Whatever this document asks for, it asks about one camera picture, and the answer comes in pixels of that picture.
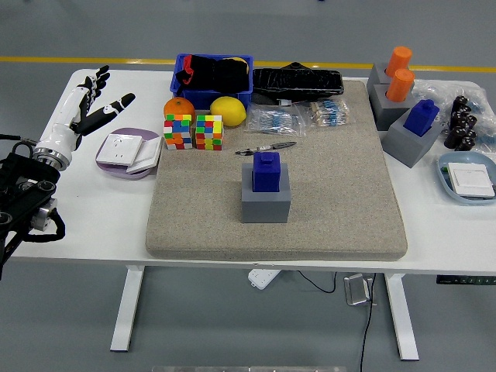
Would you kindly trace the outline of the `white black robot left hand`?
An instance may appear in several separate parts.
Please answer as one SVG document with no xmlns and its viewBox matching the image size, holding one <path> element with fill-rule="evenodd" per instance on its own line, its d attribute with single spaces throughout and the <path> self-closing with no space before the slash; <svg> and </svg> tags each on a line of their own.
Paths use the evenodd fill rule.
<svg viewBox="0 0 496 372">
<path fill-rule="evenodd" d="M 67 169 L 81 139 L 110 123 L 133 102 L 136 96 L 128 93 L 91 112 L 91 106 L 109 78 L 109 66 L 105 65 L 71 91 L 55 115 L 51 132 L 37 143 L 33 152 L 35 160 L 59 171 Z"/>
</svg>

